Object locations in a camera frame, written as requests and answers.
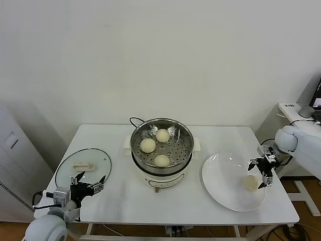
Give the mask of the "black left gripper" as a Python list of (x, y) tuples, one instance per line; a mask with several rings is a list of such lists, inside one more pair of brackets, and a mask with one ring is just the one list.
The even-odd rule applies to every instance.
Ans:
[(70, 179), (71, 200), (75, 203), (81, 203), (85, 197), (95, 195), (104, 188), (105, 175), (98, 182), (88, 184), (79, 182), (84, 174), (83, 171)]

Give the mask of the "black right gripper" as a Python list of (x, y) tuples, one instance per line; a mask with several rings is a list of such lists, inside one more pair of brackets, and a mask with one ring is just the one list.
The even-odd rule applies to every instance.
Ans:
[(263, 158), (250, 159), (250, 163), (247, 171), (251, 171), (254, 167), (260, 171), (262, 176), (262, 183), (258, 186), (258, 189), (269, 187), (272, 185), (272, 169), (275, 167), (276, 161)]

